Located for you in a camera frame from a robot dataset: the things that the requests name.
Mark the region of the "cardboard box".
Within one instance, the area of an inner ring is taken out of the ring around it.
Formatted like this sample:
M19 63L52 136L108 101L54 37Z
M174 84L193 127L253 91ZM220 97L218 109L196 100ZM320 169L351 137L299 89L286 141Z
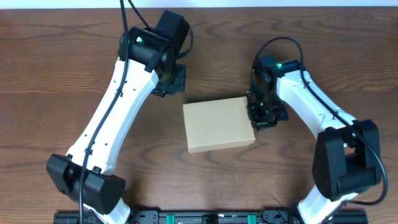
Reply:
M183 105L188 152L248 146L256 140L245 96Z

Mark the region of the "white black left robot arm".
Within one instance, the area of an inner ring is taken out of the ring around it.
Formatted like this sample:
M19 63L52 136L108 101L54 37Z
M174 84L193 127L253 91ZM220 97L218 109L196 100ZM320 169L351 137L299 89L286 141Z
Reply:
M66 154L52 154L46 170L57 190L75 201L76 212L58 212L55 223L128 223L126 182L115 175L123 141L146 98L185 89L182 45L186 25L132 28L122 35L111 82L87 127Z

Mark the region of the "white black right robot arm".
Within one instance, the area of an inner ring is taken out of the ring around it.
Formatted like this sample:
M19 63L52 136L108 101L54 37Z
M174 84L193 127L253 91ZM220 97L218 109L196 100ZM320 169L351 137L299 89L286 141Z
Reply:
M256 59L248 91L252 126L271 128L287 121L289 105L316 139L312 165L315 185L292 210L262 213L280 223L366 223L358 212L344 212L347 203L384 182L379 131L371 120L359 121L317 87L298 60Z

